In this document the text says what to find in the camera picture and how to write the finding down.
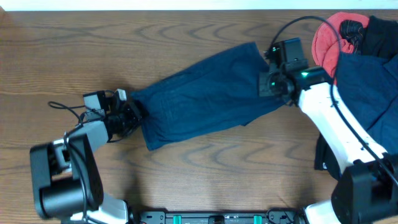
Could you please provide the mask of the navy blue shorts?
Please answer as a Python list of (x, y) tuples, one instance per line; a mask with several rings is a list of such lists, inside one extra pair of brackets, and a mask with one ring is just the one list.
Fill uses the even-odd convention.
[(245, 126), (283, 106), (279, 97), (258, 95), (259, 74), (268, 69), (248, 42), (132, 92), (148, 113), (142, 122), (148, 150)]

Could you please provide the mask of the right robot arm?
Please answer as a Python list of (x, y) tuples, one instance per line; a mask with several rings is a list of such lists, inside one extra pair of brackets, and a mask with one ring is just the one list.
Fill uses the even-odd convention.
[(298, 106), (330, 146), (342, 176), (329, 200), (311, 204), (296, 223), (373, 223), (397, 215), (397, 157), (358, 123), (322, 67), (308, 66), (300, 39), (272, 43), (259, 96)]

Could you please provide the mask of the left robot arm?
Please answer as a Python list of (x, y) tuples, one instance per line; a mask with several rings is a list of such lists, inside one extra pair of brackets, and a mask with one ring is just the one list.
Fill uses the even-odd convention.
[(104, 192), (94, 153), (131, 135), (144, 113), (122, 89), (87, 93), (83, 101), (81, 114), (74, 106), (48, 103), (71, 112), (77, 124), (60, 139), (30, 149), (35, 210), (44, 220), (62, 223), (139, 223), (125, 200)]

